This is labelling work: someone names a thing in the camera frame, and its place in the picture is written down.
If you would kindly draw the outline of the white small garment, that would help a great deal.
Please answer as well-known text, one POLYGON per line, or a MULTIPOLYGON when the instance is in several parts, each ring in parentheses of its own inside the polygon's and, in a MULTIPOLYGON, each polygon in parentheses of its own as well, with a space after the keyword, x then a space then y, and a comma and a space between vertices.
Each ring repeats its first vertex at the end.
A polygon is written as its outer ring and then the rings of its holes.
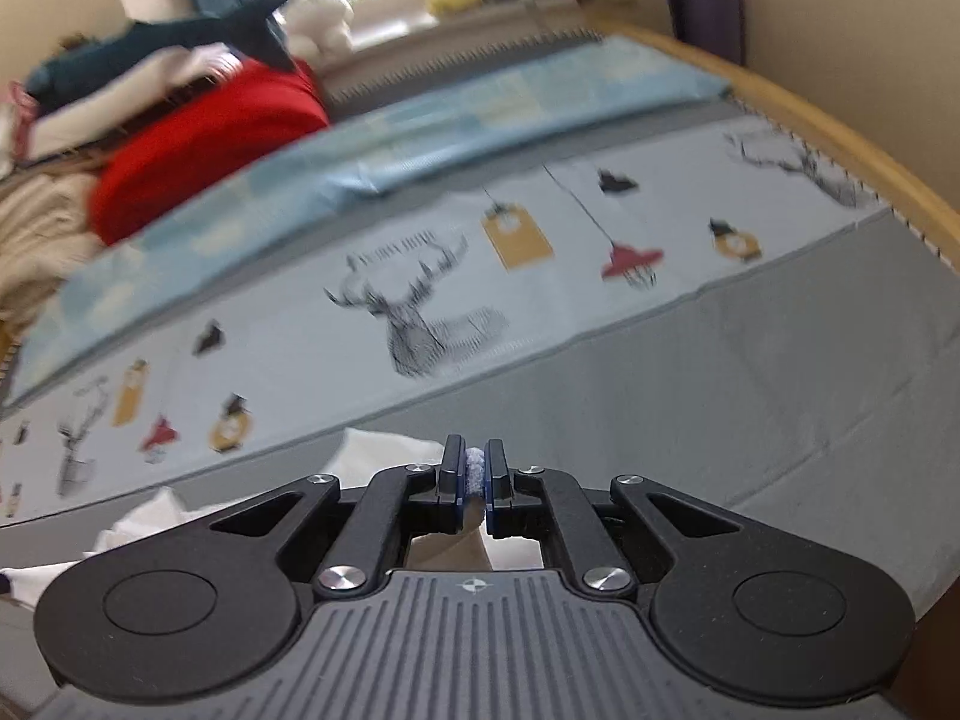
MULTIPOLYGON (((438 461, 442 453, 443 445, 432 440, 348 427, 343 431, 337 453, 324 470, 340 479, 345 488, 358 488, 389 466, 438 461)), ((93 546, 83 551, 82 556, 91 557, 114 550, 221 511, 223 507, 218 502, 191 511, 171 488, 164 486, 151 499, 101 530, 93 546)), ((419 536, 412 541, 405 557, 405 566, 409 569, 427 571, 514 571, 540 569, 543 565, 540 548, 532 539, 512 536, 496 541, 483 532, 477 504, 470 506, 462 532, 419 536)), ((28 611, 34 610, 49 583, 73 566, 75 562, 64 561, 41 566, 3 567, 2 600, 28 611)))

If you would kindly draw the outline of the light blue folded sheet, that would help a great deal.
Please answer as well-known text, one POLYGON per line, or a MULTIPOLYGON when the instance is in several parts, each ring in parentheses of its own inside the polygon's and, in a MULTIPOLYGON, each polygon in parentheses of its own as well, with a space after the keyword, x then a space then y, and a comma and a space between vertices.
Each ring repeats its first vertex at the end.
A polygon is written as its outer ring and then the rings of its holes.
POLYGON ((71 275, 21 344, 8 398, 29 397, 133 325, 353 206, 516 146, 728 89, 718 75, 613 36, 302 138, 71 275))

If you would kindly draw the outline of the printed deer pattern sheet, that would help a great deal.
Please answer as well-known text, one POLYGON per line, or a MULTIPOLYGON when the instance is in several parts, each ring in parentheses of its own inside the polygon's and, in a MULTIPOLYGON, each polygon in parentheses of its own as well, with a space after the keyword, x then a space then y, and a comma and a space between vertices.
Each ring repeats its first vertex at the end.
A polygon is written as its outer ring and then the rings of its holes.
POLYGON ((2 518, 125 496, 649 316, 851 231, 882 195, 756 115, 622 132, 327 229, 2 424, 2 518))

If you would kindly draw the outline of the red folded blanket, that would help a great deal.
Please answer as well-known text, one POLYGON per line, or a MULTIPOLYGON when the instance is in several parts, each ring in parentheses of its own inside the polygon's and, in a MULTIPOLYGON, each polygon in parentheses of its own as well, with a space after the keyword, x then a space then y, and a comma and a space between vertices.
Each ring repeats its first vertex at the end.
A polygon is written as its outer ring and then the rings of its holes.
POLYGON ((329 126, 306 62, 247 60, 228 82, 128 138, 88 200, 88 226, 117 244, 254 161, 329 126))

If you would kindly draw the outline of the cream folded quilt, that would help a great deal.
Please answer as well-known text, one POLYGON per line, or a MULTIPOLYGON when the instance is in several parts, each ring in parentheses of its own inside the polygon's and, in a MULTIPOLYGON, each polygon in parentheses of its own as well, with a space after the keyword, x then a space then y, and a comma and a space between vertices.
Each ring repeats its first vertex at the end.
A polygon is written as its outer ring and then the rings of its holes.
POLYGON ((87 172, 31 177, 2 195, 2 328, 26 332, 73 271, 103 250, 89 229, 87 172))

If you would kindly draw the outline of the white plush toy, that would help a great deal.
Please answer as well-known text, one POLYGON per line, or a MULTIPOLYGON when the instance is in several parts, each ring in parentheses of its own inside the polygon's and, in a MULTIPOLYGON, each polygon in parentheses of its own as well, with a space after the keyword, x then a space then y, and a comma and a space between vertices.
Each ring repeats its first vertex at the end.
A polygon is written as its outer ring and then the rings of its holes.
POLYGON ((353 9, 345 0, 293 0, 281 9, 288 49, 327 62, 352 52, 353 9))

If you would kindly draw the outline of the white folded bedding stack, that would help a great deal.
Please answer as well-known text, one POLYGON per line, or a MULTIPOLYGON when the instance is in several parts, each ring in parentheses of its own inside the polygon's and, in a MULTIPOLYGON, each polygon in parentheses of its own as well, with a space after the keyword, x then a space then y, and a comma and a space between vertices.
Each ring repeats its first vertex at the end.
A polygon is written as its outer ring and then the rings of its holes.
POLYGON ((241 70, 241 59, 223 44, 165 47, 98 91, 50 114, 20 83, 2 96, 2 176, 18 167, 99 142, 161 103, 217 86, 241 70))

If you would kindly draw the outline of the dark teal shark plush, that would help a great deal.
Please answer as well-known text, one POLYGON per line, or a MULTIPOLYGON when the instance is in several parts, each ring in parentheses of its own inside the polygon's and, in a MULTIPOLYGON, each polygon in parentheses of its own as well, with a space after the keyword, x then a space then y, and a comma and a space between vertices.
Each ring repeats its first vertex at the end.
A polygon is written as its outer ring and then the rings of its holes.
POLYGON ((135 21, 121 36, 65 50, 36 67, 23 88, 42 110, 57 110, 96 93, 160 50, 224 44, 279 71, 295 70, 274 28, 274 13, 290 0, 247 0, 223 16, 162 23, 135 21))

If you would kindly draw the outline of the wooden bed frame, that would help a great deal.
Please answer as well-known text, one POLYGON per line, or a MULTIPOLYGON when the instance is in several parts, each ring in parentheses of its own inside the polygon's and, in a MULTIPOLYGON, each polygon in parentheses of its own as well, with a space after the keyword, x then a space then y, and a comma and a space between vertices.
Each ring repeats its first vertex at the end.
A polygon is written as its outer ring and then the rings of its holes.
POLYGON ((587 24, 596 31, 607 36, 628 37, 635 43, 654 47, 674 59, 726 78, 734 98, 766 115, 773 124, 786 127, 875 188, 893 206, 908 229, 944 265, 958 271, 958 211, 887 151, 861 137, 825 110, 766 80, 765 76, 687 46, 674 37, 633 25, 623 18, 625 10, 617 5, 590 2, 583 10, 587 24))

